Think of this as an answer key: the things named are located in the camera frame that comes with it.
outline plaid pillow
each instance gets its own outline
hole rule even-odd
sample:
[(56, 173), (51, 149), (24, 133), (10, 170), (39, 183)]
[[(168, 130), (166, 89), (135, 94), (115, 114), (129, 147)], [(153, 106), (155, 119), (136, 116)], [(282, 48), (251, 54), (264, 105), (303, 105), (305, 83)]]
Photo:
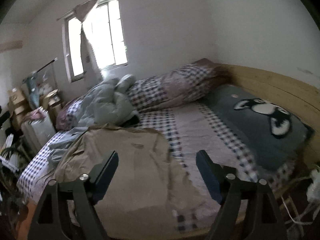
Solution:
[(68, 102), (59, 112), (56, 122), (56, 129), (58, 131), (69, 131), (73, 128), (72, 124), (76, 118), (75, 113), (81, 103), (82, 100), (76, 98)]
[(167, 74), (139, 80), (127, 93), (139, 112), (149, 112), (194, 102), (229, 78), (220, 64), (201, 59)]

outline checkered pattern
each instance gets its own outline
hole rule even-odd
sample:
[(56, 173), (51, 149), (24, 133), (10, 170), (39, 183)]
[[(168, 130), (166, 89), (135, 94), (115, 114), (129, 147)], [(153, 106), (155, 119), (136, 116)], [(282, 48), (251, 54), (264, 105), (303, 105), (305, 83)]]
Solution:
[(160, 77), (155, 76), (137, 81), (128, 91), (130, 103), (139, 111), (152, 109), (154, 106), (168, 100)]
[[(139, 80), (128, 91), (131, 104), (139, 112), (158, 110), (160, 103), (169, 100), (162, 81), (166, 80), (167, 77), (172, 77), (174, 74), (180, 76), (188, 83), (183, 93), (185, 96), (182, 101), (183, 103), (193, 102), (205, 96), (211, 87), (210, 82), (205, 82), (205, 80), (216, 75), (215, 68), (187, 65), (162, 76)], [(172, 81), (170, 78), (168, 78), (168, 80), (170, 80), (170, 82), (178, 82), (177, 80)]]
[(171, 155), (186, 167), (175, 116), (170, 108), (141, 114), (137, 128), (153, 128), (161, 132), (170, 144)]
[[(186, 168), (182, 152), (179, 133), (176, 127), (176, 120), (173, 111), (170, 108), (143, 113), (140, 115), (140, 123), (137, 128), (153, 128), (161, 132), (168, 140), (171, 155)], [(178, 231), (189, 231), (197, 228), (197, 218), (193, 211), (178, 213), (173, 211), (173, 215), (178, 221)]]
[(59, 115), (57, 117), (57, 130), (69, 131), (73, 128), (72, 124), (74, 123), (76, 118), (75, 113), (81, 103), (81, 99), (75, 99), (65, 105), (65, 107), (59, 112)]
[(17, 187), (19, 191), (24, 195), (24, 197), (30, 198), (32, 197), (32, 186), (35, 182), (36, 176), (38, 172), (42, 169), (43, 166), (47, 163), (47, 158), (50, 153), (49, 144), (55, 143), (61, 138), (63, 138), (66, 132), (60, 131), (56, 133), (41, 149), (41, 151), (33, 158), (33, 160), (29, 163), (28, 167), (21, 174)]
[(191, 86), (195, 86), (200, 84), (205, 78), (211, 77), (213, 75), (214, 68), (190, 64), (183, 68), (174, 70), (173, 72), (183, 76)]
[(198, 106), (200, 112), (214, 129), (214, 132), (216, 132), (224, 144), (236, 154), (237, 159), (240, 161), (240, 166), (245, 174), (247, 174), (249, 180), (257, 182), (258, 179), (264, 178), (269, 182), (272, 190), (277, 190), (290, 179), (295, 164), (293, 160), (288, 160), (275, 173), (269, 172), (268, 174), (268, 172), (266, 172), (265, 174), (259, 174), (253, 154), (238, 138), (237, 134), (234, 134), (206, 105), (198, 103)]
[(200, 112), (207, 119), (214, 132), (217, 133), (224, 144), (236, 154), (242, 170), (248, 175), (248, 179), (257, 182), (256, 163), (250, 150), (210, 108), (204, 104), (198, 104), (198, 106)]
[(76, 111), (77, 109), (79, 108), (79, 106), (81, 105), (82, 103), (82, 100), (78, 100), (78, 101), (75, 101), (69, 108), (68, 108), (68, 111), (67, 111), (67, 116), (66, 116), (66, 120), (68, 122), (68, 126), (69, 126), (69, 129), (68, 130), (71, 130), (73, 127), (73, 124), (74, 124), (74, 121), (76, 119)]

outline window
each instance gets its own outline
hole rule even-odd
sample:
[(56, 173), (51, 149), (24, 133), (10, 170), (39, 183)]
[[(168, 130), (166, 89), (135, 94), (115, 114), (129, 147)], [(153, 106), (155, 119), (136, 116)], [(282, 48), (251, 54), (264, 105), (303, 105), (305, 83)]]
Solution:
[[(100, 69), (127, 63), (118, 0), (101, 0), (83, 24), (86, 34), (90, 36), (88, 39), (92, 43)], [(65, 19), (64, 33), (69, 79), (75, 81), (83, 77), (80, 52), (81, 22), (73, 15), (68, 16)]]

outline bolt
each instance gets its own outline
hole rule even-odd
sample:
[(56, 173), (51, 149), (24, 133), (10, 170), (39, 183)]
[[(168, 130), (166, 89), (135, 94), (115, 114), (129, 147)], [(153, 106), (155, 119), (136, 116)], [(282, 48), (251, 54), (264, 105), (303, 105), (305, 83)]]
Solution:
[(89, 175), (88, 174), (82, 174), (80, 175), (80, 180), (87, 180), (89, 178)]
[(49, 186), (53, 186), (56, 184), (56, 180), (55, 179), (52, 179), (48, 182)]
[(236, 178), (236, 176), (232, 173), (227, 174), (226, 177), (227, 177), (227, 179), (235, 179)]
[(265, 179), (260, 179), (260, 180), (259, 180), (259, 183), (260, 183), (261, 185), (267, 185), (267, 181), (266, 181)]

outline curtain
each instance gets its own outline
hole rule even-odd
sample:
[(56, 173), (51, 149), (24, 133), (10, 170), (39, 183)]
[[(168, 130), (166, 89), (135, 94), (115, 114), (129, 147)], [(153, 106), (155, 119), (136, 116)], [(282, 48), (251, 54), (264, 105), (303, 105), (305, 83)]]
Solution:
[(81, 22), (81, 61), (87, 90), (102, 81), (102, 75), (97, 65), (92, 44), (88, 38), (90, 35), (89, 33), (86, 34), (83, 24), (90, 12), (97, 7), (98, 1), (99, 0), (90, 0), (84, 4), (77, 5), (73, 9), (76, 18)]

